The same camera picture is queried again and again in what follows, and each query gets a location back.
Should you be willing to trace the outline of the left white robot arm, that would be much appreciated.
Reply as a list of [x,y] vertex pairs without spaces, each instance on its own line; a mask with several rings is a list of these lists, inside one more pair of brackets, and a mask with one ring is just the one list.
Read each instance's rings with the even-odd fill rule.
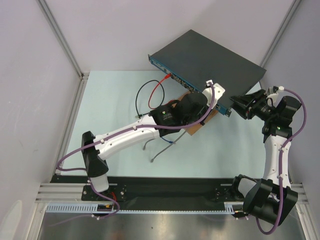
[[213,98],[199,92],[188,93],[181,100],[161,105],[124,128],[102,135],[82,134],[82,157],[92,194],[99,200],[110,195],[106,160],[115,153],[143,141],[151,141],[202,122],[215,105]]

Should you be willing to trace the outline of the left aluminium frame post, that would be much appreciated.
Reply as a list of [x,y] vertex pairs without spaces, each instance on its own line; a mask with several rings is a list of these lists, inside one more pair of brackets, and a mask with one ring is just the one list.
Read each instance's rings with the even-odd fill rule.
[[40,10],[42,11],[49,27],[51,28],[54,36],[56,37],[58,43],[60,44],[67,60],[71,64],[73,70],[75,71],[76,75],[79,77],[80,80],[83,79],[84,73],[80,68],[80,65],[78,64],[78,61],[75,58],[75,55],[65,38],[65,35],[63,34],[54,14],[52,13],[48,3],[46,0],[36,0],[36,3],[38,4]]

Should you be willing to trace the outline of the wooden board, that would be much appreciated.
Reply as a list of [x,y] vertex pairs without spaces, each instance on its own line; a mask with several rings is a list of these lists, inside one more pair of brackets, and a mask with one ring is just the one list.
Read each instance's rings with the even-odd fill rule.
[[214,116],[218,114],[218,110],[214,109],[210,112],[210,114],[206,117],[206,119],[203,121],[203,124],[198,123],[192,127],[185,128],[184,130],[190,135],[194,135],[197,131],[199,131],[205,124],[207,124]]

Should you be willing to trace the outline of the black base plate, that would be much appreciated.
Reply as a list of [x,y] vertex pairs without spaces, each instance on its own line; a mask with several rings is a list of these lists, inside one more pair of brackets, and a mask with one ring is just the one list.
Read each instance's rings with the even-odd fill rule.
[[109,188],[94,193],[85,176],[55,174],[53,184],[84,184],[80,199],[101,202],[104,209],[122,211],[204,212],[223,209],[224,202],[242,202],[235,178],[178,178],[111,176]]

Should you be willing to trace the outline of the right aluminium frame post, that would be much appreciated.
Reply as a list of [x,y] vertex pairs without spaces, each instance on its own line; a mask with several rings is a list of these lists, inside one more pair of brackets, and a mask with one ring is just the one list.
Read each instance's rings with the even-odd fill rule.
[[260,66],[262,68],[265,68],[269,59],[271,58],[273,52],[275,51],[278,43],[280,42],[283,34],[285,33],[287,27],[289,26],[292,18],[294,17],[295,13],[297,12],[299,6],[301,5],[303,1],[302,0],[293,0],[287,13],[285,14],[274,38],[271,41],[270,46],[268,47],[266,53],[264,54],[261,62],[260,62]]

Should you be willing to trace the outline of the black blue network switch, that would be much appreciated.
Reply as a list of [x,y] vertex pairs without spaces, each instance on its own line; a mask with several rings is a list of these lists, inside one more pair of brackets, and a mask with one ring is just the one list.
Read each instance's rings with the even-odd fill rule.
[[190,92],[202,92],[208,80],[218,83],[225,93],[216,108],[227,117],[232,113],[231,97],[245,95],[266,73],[263,67],[192,29],[148,60]]

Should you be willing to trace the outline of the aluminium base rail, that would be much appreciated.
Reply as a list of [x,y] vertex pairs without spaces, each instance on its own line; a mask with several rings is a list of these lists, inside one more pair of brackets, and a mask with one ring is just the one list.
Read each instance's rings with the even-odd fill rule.
[[85,183],[42,183],[36,203],[77,203],[81,202]]

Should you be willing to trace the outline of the aluminium frame post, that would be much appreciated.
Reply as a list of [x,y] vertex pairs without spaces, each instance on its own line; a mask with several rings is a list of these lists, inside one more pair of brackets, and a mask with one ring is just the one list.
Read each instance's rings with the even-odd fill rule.
[[275,51],[278,43],[280,42],[283,34],[285,33],[287,27],[289,26],[292,18],[294,17],[295,13],[297,12],[299,6],[301,5],[303,1],[302,0],[293,0],[287,13],[285,14],[274,38],[271,41],[270,46],[268,47],[266,53],[264,54],[261,62],[260,62],[260,66],[262,68],[265,68],[269,59],[271,58],[273,52]]
[[42,11],[49,27],[51,28],[54,36],[56,37],[58,43],[60,44],[67,60],[71,64],[73,70],[75,71],[76,75],[79,77],[80,80],[83,79],[84,73],[80,68],[80,65],[78,64],[78,61],[75,58],[75,55],[65,38],[65,35],[63,34],[54,14],[52,13],[48,3],[46,0],[36,0],[36,3],[38,4],[40,10]]

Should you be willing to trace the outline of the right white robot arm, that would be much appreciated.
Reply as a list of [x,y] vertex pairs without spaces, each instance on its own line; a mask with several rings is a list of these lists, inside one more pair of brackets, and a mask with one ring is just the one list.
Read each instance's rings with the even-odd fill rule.
[[288,155],[293,139],[291,123],[302,103],[292,96],[283,96],[274,105],[277,88],[271,93],[261,89],[254,93],[232,96],[233,109],[245,120],[258,117],[265,148],[265,166],[261,179],[240,174],[230,188],[230,195],[242,201],[243,215],[251,215],[274,226],[280,226],[298,201],[291,189]]

